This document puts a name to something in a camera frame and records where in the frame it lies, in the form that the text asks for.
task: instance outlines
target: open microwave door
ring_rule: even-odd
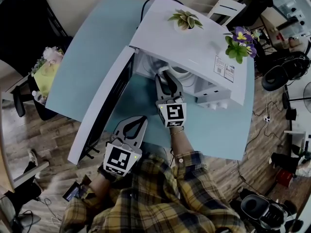
[[[71,146],[68,160],[74,164],[88,156],[102,132],[133,73],[135,49],[126,46],[98,88]]]

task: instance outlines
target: blue tabletop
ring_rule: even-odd
[[[53,82],[46,107],[77,121],[83,117],[112,64],[130,43],[139,25],[142,0],[102,0],[74,37]],[[187,102],[186,134],[204,155],[242,159],[248,138],[254,100],[254,62],[248,58],[244,106],[208,110]],[[112,132],[122,119],[146,115],[144,141],[170,147],[168,129],[156,113],[154,81],[134,75],[106,126]]]

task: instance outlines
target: yellow plaid shirt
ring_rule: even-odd
[[[239,216],[217,189],[200,152],[176,156],[177,166],[147,154],[132,173],[112,183],[100,202],[87,186],[68,204],[61,233],[244,233]]]

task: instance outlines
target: fan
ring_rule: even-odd
[[[289,107],[291,101],[303,101],[307,110],[311,113],[311,82],[306,85],[303,91],[303,98],[301,99],[289,99],[287,94],[284,92],[282,95],[284,109],[287,109]]]

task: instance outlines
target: bracelet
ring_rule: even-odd
[[[182,129],[181,131],[178,131],[178,132],[173,133],[173,134],[171,134],[171,135],[179,134],[179,133],[183,132],[184,130],[185,130],[185,128],[184,128],[184,126],[183,126],[183,129]]]

